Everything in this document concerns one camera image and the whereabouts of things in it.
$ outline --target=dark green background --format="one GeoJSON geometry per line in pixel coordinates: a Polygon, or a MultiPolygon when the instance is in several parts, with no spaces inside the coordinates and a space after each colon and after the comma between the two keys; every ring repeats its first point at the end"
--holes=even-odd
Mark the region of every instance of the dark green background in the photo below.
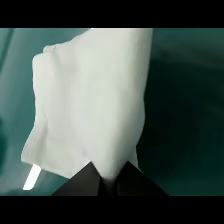
{"type": "MultiPolygon", "coordinates": [[[[0,29],[0,194],[50,195],[65,178],[21,163],[34,122],[32,58],[80,28],[0,29]]],[[[154,29],[138,144],[144,174],[170,195],[224,195],[224,29],[154,29]]]]}

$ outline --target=white fabric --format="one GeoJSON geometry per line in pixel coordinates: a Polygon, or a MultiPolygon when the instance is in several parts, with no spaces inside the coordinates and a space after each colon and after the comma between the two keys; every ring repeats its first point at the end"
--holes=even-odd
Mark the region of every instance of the white fabric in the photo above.
{"type": "Polygon", "coordinates": [[[66,178],[92,161],[109,180],[138,166],[151,39],[150,28],[95,28],[36,55],[22,161],[66,178]]]}

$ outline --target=bright white strip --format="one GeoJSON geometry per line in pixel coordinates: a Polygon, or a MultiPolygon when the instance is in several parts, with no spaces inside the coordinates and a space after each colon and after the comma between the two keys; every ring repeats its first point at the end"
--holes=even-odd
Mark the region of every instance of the bright white strip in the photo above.
{"type": "Polygon", "coordinates": [[[30,173],[26,179],[26,183],[23,186],[24,191],[29,191],[34,187],[34,185],[37,181],[37,178],[40,174],[40,171],[41,171],[41,168],[39,166],[37,166],[35,164],[32,166],[30,173]]]}

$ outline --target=towel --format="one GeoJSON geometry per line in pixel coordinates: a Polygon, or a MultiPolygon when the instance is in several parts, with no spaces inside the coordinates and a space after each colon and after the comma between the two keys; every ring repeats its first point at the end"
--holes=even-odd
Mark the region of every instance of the towel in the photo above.
{"type": "Polygon", "coordinates": [[[151,28],[95,28],[36,55],[22,162],[71,178],[92,161],[105,180],[138,167],[151,40],[151,28]]]}

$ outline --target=folded cloth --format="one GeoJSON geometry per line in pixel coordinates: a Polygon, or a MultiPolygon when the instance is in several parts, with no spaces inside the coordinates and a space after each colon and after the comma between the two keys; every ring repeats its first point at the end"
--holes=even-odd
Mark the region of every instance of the folded cloth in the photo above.
{"type": "Polygon", "coordinates": [[[150,28],[95,28],[36,55],[22,161],[66,178],[90,161],[106,180],[137,167],[151,40],[150,28]]]}

